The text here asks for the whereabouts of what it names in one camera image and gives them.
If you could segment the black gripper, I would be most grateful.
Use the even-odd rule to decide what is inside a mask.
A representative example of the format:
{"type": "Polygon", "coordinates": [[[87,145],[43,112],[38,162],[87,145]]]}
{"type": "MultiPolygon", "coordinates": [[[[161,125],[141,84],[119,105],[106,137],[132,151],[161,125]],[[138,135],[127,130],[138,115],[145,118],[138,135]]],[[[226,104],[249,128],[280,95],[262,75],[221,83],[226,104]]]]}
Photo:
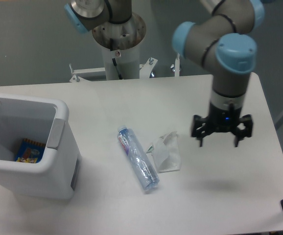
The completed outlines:
{"type": "Polygon", "coordinates": [[[235,109],[229,105],[228,110],[216,107],[211,101],[207,117],[199,115],[193,116],[191,124],[191,137],[199,141],[199,146],[203,146],[203,138],[214,132],[227,133],[232,132],[235,136],[234,146],[245,137],[250,138],[253,131],[253,120],[250,114],[240,117],[242,108],[235,109]]]}

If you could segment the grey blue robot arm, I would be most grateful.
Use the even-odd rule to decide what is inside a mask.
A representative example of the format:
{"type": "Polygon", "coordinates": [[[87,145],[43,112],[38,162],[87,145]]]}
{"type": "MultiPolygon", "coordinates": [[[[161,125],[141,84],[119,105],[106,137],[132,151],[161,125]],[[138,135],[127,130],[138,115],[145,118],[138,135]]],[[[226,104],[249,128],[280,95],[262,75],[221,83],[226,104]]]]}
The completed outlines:
{"type": "MultiPolygon", "coordinates": [[[[262,23],[265,11],[259,0],[215,0],[206,6],[211,7],[209,20],[181,23],[172,36],[176,53],[213,76],[208,115],[193,117],[191,136],[202,141],[213,133],[232,133],[239,144],[253,131],[252,117],[241,115],[257,56],[249,33],[262,23]]],[[[131,1],[71,0],[64,9],[76,30],[91,32],[104,50],[108,80],[140,78],[139,45],[146,26],[131,1]]]]}

